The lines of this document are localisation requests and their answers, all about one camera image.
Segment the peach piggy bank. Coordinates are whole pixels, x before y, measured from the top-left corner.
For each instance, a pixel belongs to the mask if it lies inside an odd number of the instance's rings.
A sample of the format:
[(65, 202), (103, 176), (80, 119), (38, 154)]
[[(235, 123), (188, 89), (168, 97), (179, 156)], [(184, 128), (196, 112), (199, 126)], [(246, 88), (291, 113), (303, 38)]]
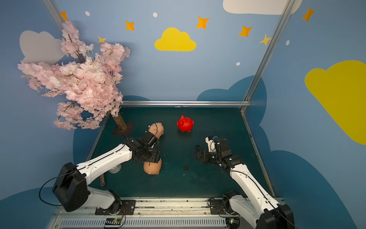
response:
[(157, 163), (144, 162), (144, 171), (149, 175), (158, 175), (160, 173), (161, 167), (162, 167), (161, 158)]

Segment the pink piggy bank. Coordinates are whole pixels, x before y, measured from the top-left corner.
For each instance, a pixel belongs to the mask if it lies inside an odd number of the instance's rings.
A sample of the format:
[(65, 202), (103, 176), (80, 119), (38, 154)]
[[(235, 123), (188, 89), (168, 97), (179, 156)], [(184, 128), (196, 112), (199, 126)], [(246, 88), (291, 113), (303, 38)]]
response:
[(153, 134), (156, 138), (160, 138), (164, 134), (164, 126), (162, 123), (153, 123), (149, 126), (148, 132)]

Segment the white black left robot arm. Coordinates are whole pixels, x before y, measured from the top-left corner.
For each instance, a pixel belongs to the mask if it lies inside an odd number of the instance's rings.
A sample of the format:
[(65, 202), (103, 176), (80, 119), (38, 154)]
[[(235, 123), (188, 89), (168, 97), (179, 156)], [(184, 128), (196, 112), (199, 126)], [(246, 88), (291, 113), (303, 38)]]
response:
[(100, 209), (105, 214), (117, 215), (122, 212), (122, 203), (112, 190), (100, 190), (89, 185), (105, 172), (131, 159), (157, 163), (160, 153), (155, 145), (158, 137), (147, 131), (139, 139), (129, 138), (112, 150), (83, 163), (65, 164), (52, 188), (53, 194), (67, 212), (82, 207)]

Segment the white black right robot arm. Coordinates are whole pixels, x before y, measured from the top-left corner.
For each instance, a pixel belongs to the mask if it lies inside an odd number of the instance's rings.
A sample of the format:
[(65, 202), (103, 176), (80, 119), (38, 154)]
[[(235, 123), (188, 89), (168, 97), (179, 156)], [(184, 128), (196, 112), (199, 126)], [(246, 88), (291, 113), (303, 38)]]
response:
[(227, 140), (215, 136), (206, 138), (208, 149), (195, 146), (198, 162), (216, 164), (240, 186), (246, 197), (233, 191), (223, 197), (223, 211), (243, 217), (253, 229), (295, 229), (294, 214), (287, 205), (281, 205), (255, 179), (238, 155), (233, 155)]

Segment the red piggy bank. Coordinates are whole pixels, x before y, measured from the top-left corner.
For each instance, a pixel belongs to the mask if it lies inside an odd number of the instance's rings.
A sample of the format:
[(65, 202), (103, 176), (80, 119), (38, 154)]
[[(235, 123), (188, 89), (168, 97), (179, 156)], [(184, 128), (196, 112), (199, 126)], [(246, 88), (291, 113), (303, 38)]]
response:
[(194, 121), (188, 117), (181, 116), (177, 122), (177, 126), (182, 132), (191, 132), (194, 125)]

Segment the left small circuit board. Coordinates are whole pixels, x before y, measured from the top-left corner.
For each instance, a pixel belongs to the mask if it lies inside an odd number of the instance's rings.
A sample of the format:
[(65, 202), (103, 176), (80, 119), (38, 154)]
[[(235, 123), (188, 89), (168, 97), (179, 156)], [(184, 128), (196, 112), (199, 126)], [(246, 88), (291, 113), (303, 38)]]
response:
[(104, 229), (118, 229), (122, 226), (122, 218), (107, 218), (104, 221)]

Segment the pink cherry blossom tree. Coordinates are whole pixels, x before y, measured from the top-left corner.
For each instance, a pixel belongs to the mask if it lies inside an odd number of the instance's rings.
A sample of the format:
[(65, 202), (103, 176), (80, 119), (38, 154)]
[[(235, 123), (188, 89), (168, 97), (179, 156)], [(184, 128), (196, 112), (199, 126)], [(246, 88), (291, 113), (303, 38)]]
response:
[(98, 129), (105, 116), (114, 117), (120, 129), (126, 129), (120, 114), (123, 95), (117, 88), (123, 78), (121, 62), (131, 50), (121, 44), (102, 42), (101, 53), (93, 53), (94, 45), (79, 39), (79, 31), (67, 21), (61, 50), (70, 56), (75, 50), (84, 55), (84, 63), (49, 65), (44, 62), (21, 62), (18, 69), (33, 90), (45, 89), (44, 97), (65, 95), (67, 102), (58, 103), (54, 124), (66, 130)]

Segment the aluminium back frame bar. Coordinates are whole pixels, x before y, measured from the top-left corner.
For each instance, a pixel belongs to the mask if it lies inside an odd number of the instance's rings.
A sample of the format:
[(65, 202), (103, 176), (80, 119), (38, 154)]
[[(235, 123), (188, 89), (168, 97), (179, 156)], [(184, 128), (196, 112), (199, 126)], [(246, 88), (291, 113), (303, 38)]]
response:
[(124, 100), (122, 106), (139, 107), (247, 107), (249, 101), (132, 101)]

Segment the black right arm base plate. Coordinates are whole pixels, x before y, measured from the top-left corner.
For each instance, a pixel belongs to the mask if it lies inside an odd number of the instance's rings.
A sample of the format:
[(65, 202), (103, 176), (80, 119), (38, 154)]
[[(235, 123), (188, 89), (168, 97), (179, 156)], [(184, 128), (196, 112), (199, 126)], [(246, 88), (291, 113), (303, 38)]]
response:
[(209, 198), (207, 204), (212, 215), (238, 215), (231, 209), (227, 200)]

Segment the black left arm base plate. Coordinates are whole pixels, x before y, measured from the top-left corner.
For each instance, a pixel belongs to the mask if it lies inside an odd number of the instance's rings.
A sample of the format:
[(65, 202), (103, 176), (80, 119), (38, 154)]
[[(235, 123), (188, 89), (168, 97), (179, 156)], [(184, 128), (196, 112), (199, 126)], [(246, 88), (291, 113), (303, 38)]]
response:
[(136, 201), (133, 199), (116, 200), (109, 208), (97, 208), (95, 215), (114, 216), (114, 215), (133, 215)]

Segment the aluminium front rail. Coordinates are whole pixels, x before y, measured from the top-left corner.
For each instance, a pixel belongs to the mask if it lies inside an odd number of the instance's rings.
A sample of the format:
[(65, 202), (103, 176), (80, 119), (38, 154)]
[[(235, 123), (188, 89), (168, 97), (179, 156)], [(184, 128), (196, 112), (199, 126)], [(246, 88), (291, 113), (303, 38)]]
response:
[(239, 215), (212, 215), (209, 198), (120, 198), (136, 201), (133, 215), (95, 215), (97, 208), (82, 207), (67, 212), (57, 207), (48, 225), (49, 229), (104, 229), (107, 218), (122, 218), (119, 229), (226, 229), (225, 218), (239, 218), (240, 226), (253, 229)]

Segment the aluminium right corner post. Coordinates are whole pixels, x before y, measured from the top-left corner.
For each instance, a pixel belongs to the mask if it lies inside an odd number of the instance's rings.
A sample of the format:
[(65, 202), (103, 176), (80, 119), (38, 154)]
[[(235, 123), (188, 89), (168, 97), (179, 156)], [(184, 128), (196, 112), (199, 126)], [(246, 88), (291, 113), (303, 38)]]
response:
[(265, 69), (271, 59), (271, 56), (286, 28), (286, 25), (292, 15), (292, 10), (295, 8), (295, 4), (296, 4), (297, 1), (295, 0), (290, 0), (290, 1), (287, 1), (285, 7), (284, 7), (284, 10), (279, 18), (279, 21), (275, 27), (275, 30), (272, 34), (272, 39), (271, 41), (269, 42), (269, 44), (267, 45), (267, 48), (266, 48), (266, 51), (264, 53), (264, 56), (260, 62), (260, 65), (256, 71), (256, 74), (254, 75), (253, 79), (252, 79), (252, 82), (246, 92), (246, 96), (244, 98), (244, 102), (247, 103), (247, 105), (245, 106), (241, 106), (240, 107), (240, 112), (241, 114), (244, 114), (246, 108), (248, 106), (250, 106), (250, 101), (251, 101), (251, 98), (260, 82), (260, 79), (262, 78), (263, 76), (263, 73), (265, 72)]

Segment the aluminium corner post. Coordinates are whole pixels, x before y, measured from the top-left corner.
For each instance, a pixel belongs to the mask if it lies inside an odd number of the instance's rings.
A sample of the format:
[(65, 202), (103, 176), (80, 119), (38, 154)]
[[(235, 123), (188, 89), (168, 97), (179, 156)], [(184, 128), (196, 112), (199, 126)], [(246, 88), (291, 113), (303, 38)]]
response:
[(292, 15), (292, 10), (295, 8), (295, 4), (296, 4), (297, 1), (295, 0), (290, 0), (290, 1), (287, 1), (285, 7), (284, 7), (284, 10), (279, 18), (279, 21), (275, 27), (275, 30), (272, 34), (272, 39), (271, 41), (269, 42), (269, 44), (267, 45), (267, 48), (266, 48), (266, 51), (264, 53), (264, 56), (260, 62), (260, 65), (256, 71), (256, 74), (254, 75), (253, 79), (252, 79), (252, 82), (246, 92), (246, 96), (244, 98), (244, 102), (247, 103), (247, 105), (245, 106), (241, 106), (240, 107), (240, 112), (241, 114), (244, 114), (246, 108), (248, 106), (250, 106), (250, 101), (251, 101), (251, 98), (260, 82), (260, 79), (262, 78), (263, 76), (263, 73), (265, 72), (265, 69), (271, 59), (271, 56), (286, 28), (286, 25)]
[[(51, 14), (52, 18), (56, 22), (60, 31), (64, 30), (64, 26), (67, 22), (66, 12), (60, 12), (56, 2), (54, 0), (43, 0), (47, 10)], [(84, 55), (82, 55), (78, 50), (75, 50), (73, 54), (69, 54), (70, 56), (76, 58), (80, 63), (84, 63), (86, 61)]]

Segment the aluminium left corner post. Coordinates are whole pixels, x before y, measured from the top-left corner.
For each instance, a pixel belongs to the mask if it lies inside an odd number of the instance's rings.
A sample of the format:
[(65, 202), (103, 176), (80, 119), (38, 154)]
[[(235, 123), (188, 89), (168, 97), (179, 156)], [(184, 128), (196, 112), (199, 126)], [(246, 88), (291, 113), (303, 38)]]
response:
[[(51, 14), (52, 18), (56, 22), (60, 31), (64, 30), (64, 26), (67, 22), (66, 12), (60, 12), (56, 2), (54, 0), (43, 0), (47, 10)], [(69, 54), (70, 56), (76, 58), (80, 63), (84, 63), (86, 61), (84, 55), (82, 55), (78, 50), (75, 50), (73, 54)]]

